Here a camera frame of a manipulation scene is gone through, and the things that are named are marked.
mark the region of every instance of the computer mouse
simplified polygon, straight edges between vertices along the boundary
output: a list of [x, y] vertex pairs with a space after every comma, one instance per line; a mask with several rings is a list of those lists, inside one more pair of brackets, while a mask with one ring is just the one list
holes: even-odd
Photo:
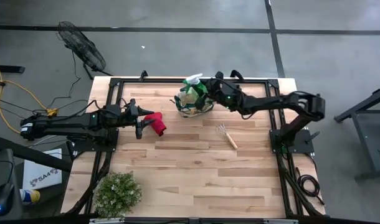
[[13, 205], [14, 185], [6, 183], [0, 186], [0, 216], [10, 212]]

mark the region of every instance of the yellow cable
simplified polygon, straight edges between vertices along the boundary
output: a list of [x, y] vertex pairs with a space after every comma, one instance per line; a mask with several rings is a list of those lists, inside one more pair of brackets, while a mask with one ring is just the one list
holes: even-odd
[[[3, 82], [3, 78], [2, 78], [2, 73], [1, 73], [1, 71], [0, 71], [0, 82]], [[1, 97], [1, 95], [2, 95], [2, 89], [3, 89], [3, 86], [0, 86], [0, 97]], [[9, 124], [9, 123], [7, 122], [7, 120], [4, 118], [3, 113], [2, 113], [2, 110], [1, 110], [1, 105], [0, 105], [0, 114], [1, 114], [1, 117], [2, 117], [3, 121], [6, 123], [6, 125], [7, 125], [11, 130], [13, 130], [15, 133], [20, 134], [20, 132], [17, 131], [17, 130], [15, 130], [12, 126], [10, 126], [10, 124]]]
[[[38, 100], [38, 98], [36, 98], [36, 96], [35, 96], [31, 91], [27, 90], [26, 88], [24, 88], [24, 87], [21, 86], [20, 84], [15, 83], [15, 82], [13, 82], [13, 81], [9, 81], [9, 80], [4, 80], [4, 81], [3, 81], [1, 71], [0, 71], [0, 82], [11, 83], [11, 84], [16, 85], [16, 86], [18, 86], [19, 88], [25, 90], [27, 93], [29, 93], [29, 94], [30, 94], [30, 95], [36, 100], [36, 102], [38, 102], [38, 104], [39, 104], [43, 109], [46, 110], [46, 112], [48, 112], [48, 115], [51, 115], [51, 116], [55, 116], [55, 115], [57, 115], [57, 109], [47, 109], [47, 108], [46, 108], [46, 107], [45, 107], [45, 106], [44, 106], [44, 105]], [[2, 96], [2, 89], [3, 89], [3, 86], [0, 86], [0, 98], [1, 98], [1, 96]], [[14, 128], [13, 128], [13, 127], [7, 122], [7, 120], [4, 118], [4, 115], [3, 115], [1, 109], [0, 109], [0, 114], [1, 114], [1, 117], [2, 117], [3, 121], [6, 123], [6, 125], [7, 125], [11, 130], [13, 130], [15, 133], [20, 134], [19, 131], [17, 131], [16, 129], [14, 129]]]

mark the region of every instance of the red towel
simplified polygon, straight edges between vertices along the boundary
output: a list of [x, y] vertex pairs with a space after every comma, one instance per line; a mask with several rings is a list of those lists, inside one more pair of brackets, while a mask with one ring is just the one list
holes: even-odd
[[145, 120], [148, 119], [155, 119], [155, 121], [152, 122], [151, 127], [153, 127], [154, 131], [159, 136], [162, 136], [164, 134], [164, 130], [166, 129], [166, 126], [163, 123], [163, 114], [161, 114], [160, 112], [149, 114], [145, 117]]

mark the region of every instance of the cable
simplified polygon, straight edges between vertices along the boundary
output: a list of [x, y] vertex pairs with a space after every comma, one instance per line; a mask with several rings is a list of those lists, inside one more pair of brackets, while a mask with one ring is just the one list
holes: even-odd
[[13, 173], [13, 167], [14, 167], [14, 164], [13, 164], [12, 162], [10, 162], [10, 161], [0, 161], [0, 162], [8, 162], [8, 163], [10, 163], [10, 165], [11, 165], [9, 178], [8, 178], [8, 180], [7, 180], [7, 182], [6, 182], [6, 183], [9, 183], [9, 182], [10, 182], [10, 178], [11, 178], [11, 174]]
[[46, 138], [44, 138], [44, 139], [39, 140], [39, 141], [36, 142], [35, 144], [33, 144], [33, 145], [31, 145], [31, 146], [27, 146], [27, 147], [28, 147], [28, 148], [32, 148], [32, 147], [34, 147], [34, 146], [37, 146], [39, 143], [42, 143], [42, 142], [44, 142], [44, 141], [46, 141], [46, 140], [48, 140], [48, 139], [54, 138], [54, 137], [56, 137], [56, 136], [57, 136], [57, 135], [52, 135], [52, 136], [46, 137]]
[[[313, 164], [315, 165], [315, 168], [316, 168], [315, 160], [312, 157], [310, 157], [310, 158], [313, 161]], [[299, 168], [296, 167], [295, 170], [297, 171], [298, 176], [299, 176], [297, 179], [297, 184], [300, 186], [302, 192], [309, 197], [317, 198], [322, 205], [325, 205], [324, 201], [319, 197], [319, 193], [320, 193], [319, 182], [312, 175], [309, 175], [309, 174], [301, 175]], [[314, 191], [311, 192], [305, 188], [305, 182], [307, 180], [309, 180], [313, 184], [313, 186], [315, 188]]]
[[123, 97], [121, 97], [120, 100], [122, 100], [125, 103], [125, 105], [127, 105], [126, 100]]
[[65, 108], [66, 106], [69, 106], [69, 105], [71, 105], [71, 104], [74, 104], [74, 103], [76, 103], [76, 102], [81, 102], [81, 101], [84, 101], [84, 102], [88, 102], [88, 100], [76, 100], [76, 101], [74, 101], [74, 102], [71, 102], [71, 103], [69, 103], [69, 104], [66, 104], [66, 105], [64, 105], [64, 106], [62, 106], [62, 107], [60, 107], [60, 108], [57, 108], [57, 110], [60, 110], [60, 109], [62, 109], [62, 108]]
[[11, 113], [11, 114], [14, 114], [14, 115], [16, 115], [16, 116], [18, 116], [18, 117], [20, 117], [20, 118], [22, 118], [22, 119], [25, 119], [25, 117], [20, 116], [20, 115], [18, 115], [18, 114], [16, 114], [16, 113], [13, 113], [13, 112], [11, 112], [11, 111], [9, 111], [9, 110], [7, 110], [7, 109], [4, 109], [4, 108], [2, 108], [2, 107], [0, 107], [0, 109], [5, 110], [5, 111], [7, 111], [7, 112], [9, 112], [9, 113]]
[[77, 76], [77, 62], [76, 62], [76, 60], [75, 60], [75, 55], [74, 55], [74, 52], [73, 52], [73, 51], [72, 51], [72, 58], [73, 58], [73, 60], [74, 60], [74, 75], [75, 75], [75, 77], [77, 77], [77, 80], [74, 81], [74, 82], [72, 83], [71, 88], [70, 88], [70, 91], [68, 92], [68, 96], [59, 96], [59, 97], [55, 97], [55, 98], [53, 99], [53, 101], [47, 106], [48, 109], [53, 105], [54, 101], [57, 100], [57, 99], [67, 99], [67, 98], [70, 98], [70, 99], [71, 99], [71, 93], [72, 93], [72, 90], [73, 90], [75, 84], [77, 84], [77, 83], [79, 82], [79, 80], [81, 79], [80, 77]]
[[[19, 88], [21, 88], [21, 89], [23, 89], [23, 90], [25, 90], [26, 92], [28, 92], [35, 100], [36, 100], [36, 102], [38, 102], [38, 104], [43, 108], [43, 109], [45, 109], [46, 110], [46, 107], [36, 98], [36, 96], [31, 92], [31, 91], [29, 91], [29, 90], [27, 90], [26, 88], [24, 88], [23, 86], [21, 86], [20, 84], [18, 84], [18, 83], [15, 83], [15, 82], [13, 82], [13, 81], [9, 81], [9, 80], [5, 80], [5, 81], [3, 81], [3, 77], [2, 77], [2, 73], [1, 73], [1, 71], [0, 71], [0, 98], [1, 98], [1, 96], [2, 96], [2, 90], [3, 90], [3, 83], [4, 82], [7, 82], [7, 83], [12, 83], [13, 85], [16, 85], [16, 86], [18, 86]], [[10, 124], [9, 124], [9, 122], [7, 122], [7, 120], [5, 119], [5, 117], [4, 117], [4, 115], [3, 115], [3, 113], [2, 113], [2, 110], [1, 110], [1, 107], [0, 107], [0, 115], [1, 115], [1, 117], [2, 117], [2, 119], [3, 119], [3, 121], [5, 122], [5, 124], [12, 130], [12, 131], [14, 131], [15, 133], [17, 133], [17, 134], [20, 134], [20, 132], [19, 131], [17, 131], [16, 129], [14, 129]]]
[[253, 112], [252, 114], [250, 114], [250, 116], [248, 116], [248, 117], [244, 117], [244, 115], [241, 115], [241, 118], [242, 119], [250, 119], [254, 114], [255, 114], [256, 112]]
[[96, 101], [96, 100], [95, 100], [95, 105], [96, 105], [97, 109], [99, 109], [99, 110], [101, 110], [101, 111], [106, 111], [106, 112], [109, 112], [110, 114], [114, 114], [115, 116], [117, 116], [117, 118], [120, 117], [119, 114], [116, 114], [116, 113], [114, 113], [114, 112], [112, 112], [112, 111], [110, 111], [110, 110], [106, 110], [106, 109], [104, 109], [104, 108], [99, 107], [99, 106], [97, 105], [97, 101]]
[[52, 144], [52, 143], [62, 142], [62, 141], [68, 141], [68, 140], [63, 139], [63, 140], [58, 140], [58, 141], [45, 142], [45, 143], [40, 143], [40, 144], [36, 144], [36, 145], [31, 145], [31, 146], [28, 146], [28, 147], [41, 146], [41, 145], [43, 145], [43, 144]]
[[61, 156], [70, 156], [69, 154], [61, 154], [59, 152], [52, 152], [52, 153], [46, 153], [48, 155], [52, 155], [52, 154], [60, 154]]
[[316, 162], [315, 162], [315, 160], [314, 160], [314, 159], [313, 159], [308, 153], [305, 153], [305, 155], [306, 155], [307, 157], [309, 157], [309, 159], [312, 160], [313, 165], [315, 165], [315, 170], [317, 171], [317, 166], [316, 166]]
[[21, 107], [21, 106], [17, 106], [17, 105], [15, 105], [15, 104], [12, 104], [12, 103], [6, 102], [6, 101], [1, 100], [1, 99], [0, 99], [0, 101], [3, 102], [3, 103], [9, 104], [9, 105], [11, 105], [11, 106], [15, 106], [15, 107], [17, 107], [17, 108], [20, 108], [20, 109], [26, 110], [26, 111], [30, 111], [30, 112], [36, 111], [36, 110], [30, 110], [30, 109], [27, 109], [27, 108], [23, 108], [23, 107]]
[[71, 114], [70, 116], [67, 116], [65, 118], [60, 118], [60, 119], [55, 119], [55, 120], [51, 120], [51, 122], [54, 122], [54, 121], [63, 121], [63, 120], [66, 120], [66, 119], [70, 119], [76, 115], [78, 115], [79, 113], [85, 111], [90, 105], [92, 105], [94, 102], [96, 102], [96, 100], [92, 100], [86, 107], [84, 107], [83, 109], [81, 109], [80, 111], [74, 113], [74, 114]]
[[[0, 71], [0, 82], [3, 82], [3, 78], [2, 78], [2, 73], [1, 73], [1, 71]], [[2, 95], [2, 89], [3, 89], [3, 86], [0, 86], [0, 97], [1, 97], [1, 95]], [[5, 122], [5, 124], [12, 130], [12, 131], [14, 131], [15, 133], [17, 133], [17, 134], [20, 134], [20, 132], [19, 131], [17, 131], [17, 130], [15, 130], [12, 126], [10, 126], [10, 124], [7, 122], [7, 120], [4, 118], [4, 115], [3, 115], [3, 113], [2, 113], [2, 110], [0, 109], [0, 115], [1, 115], [1, 117], [2, 117], [2, 119], [3, 119], [3, 121]]]

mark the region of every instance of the wood plank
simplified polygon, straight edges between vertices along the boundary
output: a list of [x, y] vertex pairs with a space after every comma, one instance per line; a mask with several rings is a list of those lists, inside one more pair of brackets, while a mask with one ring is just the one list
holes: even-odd
[[163, 150], [206, 150], [209, 149], [209, 143], [206, 141], [156, 141], [155, 149]]
[[235, 188], [235, 187], [180, 187], [179, 193], [193, 196], [271, 196], [270, 188]]
[[208, 187], [275, 188], [280, 185], [276, 177], [213, 177], [206, 180]]
[[232, 168], [218, 169], [219, 177], [278, 177], [274, 168]]
[[194, 205], [265, 206], [264, 196], [194, 196]]

